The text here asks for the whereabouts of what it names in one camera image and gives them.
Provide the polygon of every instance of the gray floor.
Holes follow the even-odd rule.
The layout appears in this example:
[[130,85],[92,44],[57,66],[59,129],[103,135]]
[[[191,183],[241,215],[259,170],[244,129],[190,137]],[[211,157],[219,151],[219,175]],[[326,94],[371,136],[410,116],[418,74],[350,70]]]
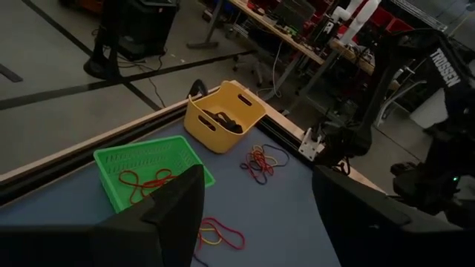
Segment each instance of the gray floor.
[[[90,14],[59,6],[57,1],[32,0],[54,21],[92,48],[91,32],[98,18]],[[182,0],[168,37],[168,53],[163,68],[199,62],[218,56],[247,51],[249,43],[242,39],[228,40],[221,30],[213,39],[220,41],[215,50],[189,50],[186,42],[199,41],[207,28],[201,19],[203,6],[195,0]],[[28,96],[49,90],[61,90],[97,82],[82,70],[87,55],[51,27],[19,0],[0,3],[0,63],[17,72],[24,81],[12,83],[0,76],[0,100]],[[157,58],[147,65],[158,67]],[[180,70],[151,81],[166,105],[185,99],[195,79],[208,87],[223,80],[236,79],[256,90],[256,79],[250,68],[232,71],[233,61],[227,59],[199,67]],[[122,69],[124,76],[140,73],[138,68]],[[275,108],[285,107],[294,97],[298,81],[283,86],[284,97],[272,99]],[[148,79],[133,82],[148,98],[160,105],[154,86]],[[85,141],[119,125],[140,118],[153,110],[122,85],[102,88],[71,96],[24,105],[0,111],[0,174],[28,164],[64,148]],[[321,114],[308,105],[300,105],[289,118],[302,128],[311,126]],[[407,114],[393,113],[378,131],[373,131],[373,146],[368,155],[352,160],[357,170],[388,192],[392,192],[389,167],[395,162],[424,159],[430,139],[412,123]]]

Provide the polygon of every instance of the floor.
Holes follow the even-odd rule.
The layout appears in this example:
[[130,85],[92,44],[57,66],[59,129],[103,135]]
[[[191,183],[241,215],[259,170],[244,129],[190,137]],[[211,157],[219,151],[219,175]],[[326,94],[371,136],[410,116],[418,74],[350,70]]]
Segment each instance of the floor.
[[[142,73],[138,67],[123,68],[122,75],[134,79],[122,85],[99,81],[82,69],[94,45],[91,32],[98,26],[97,17],[62,7],[57,1],[2,1],[0,63],[23,82],[12,83],[0,76],[0,174],[154,112],[162,104],[152,82],[165,105],[185,99],[195,79],[202,79],[209,88],[236,79],[256,90],[249,69],[232,70],[233,56],[248,53],[250,43],[226,39],[217,30],[213,35],[220,42],[217,49],[189,50],[186,43],[202,40],[207,23],[201,19],[204,7],[196,0],[181,3],[161,70],[149,80],[137,76]],[[147,59],[146,64],[157,68],[158,58]],[[285,83],[284,96],[270,104],[284,107],[295,97],[297,85],[293,80]],[[301,105],[289,118],[307,128],[320,116]],[[369,154],[352,159],[351,164],[392,193],[390,166],[424,159],[429,144],[430,138],[419,126],[403,111],[396,111],[373,129]]]

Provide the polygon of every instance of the table leg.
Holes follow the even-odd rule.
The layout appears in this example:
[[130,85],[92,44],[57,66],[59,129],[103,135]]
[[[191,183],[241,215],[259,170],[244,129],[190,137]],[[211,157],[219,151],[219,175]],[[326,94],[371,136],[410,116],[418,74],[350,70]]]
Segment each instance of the table leg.
[[289,115],[290,112],[292,112],[292,110],[296,108],[298,104],[307,97],[307,94],[309,93],[310,90],[312,90],[315,83],[320,79],[320,77],[329,68],[329,66],[331,66],[332,63],[335,61],[337,55],[338,55],[338,51],[334,50],[328,56],[328,58],[325,60],[325,63],[317,70],[317,73],[315,73],[315,75],[310,79],[307,85],[305,85],[305,87],[302,88],[302,90],[300,90],[298,97],[292,102],[290,107],[284,110],[284,112],[282,113],[284,116]]
[[[297,54],[297,56],[295,56],[295,58],[292,60],[292,62],[290,62],[290,64],[285,68],[285,71],[284,73],[282,73],[282,76],[279,78],[279,80],[277,80],[277,82],[275,83],[275,90],[279,90],[279,88],[282,86],[282,84],[285,82],[285,80],[287,79],[287,77],[293,72],[295,66],[297,65],[298,61],[300,60],[302,56],[302,52],[299,52]],[[273,96],[275,96],[275,92],[274,90],[271,90],[270,92],[268,92],[263,98],[262,100],[263,101],[268,101],[269,99],[271,99]]]
[[210,42],[211,36],[213,35],[214,29],[216,28],[217,19],[220,16],[221,8],[223,7],[224,0],[218,0],[216,8],[213,11],[213,16],[209,22],[208,33],[206,34],[206,39],[201,43],[188,43],[186,47],[189,49],[203,49],[203,48],[216,48],[219,44],[218,42]]

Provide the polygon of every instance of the basket handle hole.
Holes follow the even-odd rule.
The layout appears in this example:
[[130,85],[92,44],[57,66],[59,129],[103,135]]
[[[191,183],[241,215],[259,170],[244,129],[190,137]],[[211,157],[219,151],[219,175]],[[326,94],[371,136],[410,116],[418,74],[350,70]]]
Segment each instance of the basket handle hole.
[[249,107],[252,106],[252,103],[242,94],[238,94],[237,97],[239,98],[240,101],[244,102],[244,104],[248,105]]
[[213,126],[213,124],[211,124],[210,122],[208,122],[208,120],[206,120],[205,118],[203,118],[201,115],[198,115],[198,119],[199,119],[206,127],[208,127],[211,131],[216,131],[216,127]]

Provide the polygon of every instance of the plastic basket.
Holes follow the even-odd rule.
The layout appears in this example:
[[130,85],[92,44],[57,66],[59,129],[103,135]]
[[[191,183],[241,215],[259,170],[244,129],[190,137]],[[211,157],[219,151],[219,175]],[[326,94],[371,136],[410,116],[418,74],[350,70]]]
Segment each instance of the plastic basket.
[[[203,110],[226,113],[241,125],[243,133],[228,131]],[[209,150],[223,154],[238,143],[265,114],[265,108],[241,86],[225,81],[213,94],[196,101],[189,96],[185,129]]]
[[[155,173],[162,168],[168,168],[173,175],[179,175],[193,165],[203,164],[182,136],[100,149],[94,152],[94,159],[101,171],[102,186],[117,213],[131,206],[129,198],[134,190],[133,186],[119,181],[122,171],[134,171],[140,178],[140,184],[143,184],[155,179]],[[209,187],[214,184],[214,177],[206,167],[204,171],[205,186]],[[133,198],[135,202],[142,198],[138,191]]]

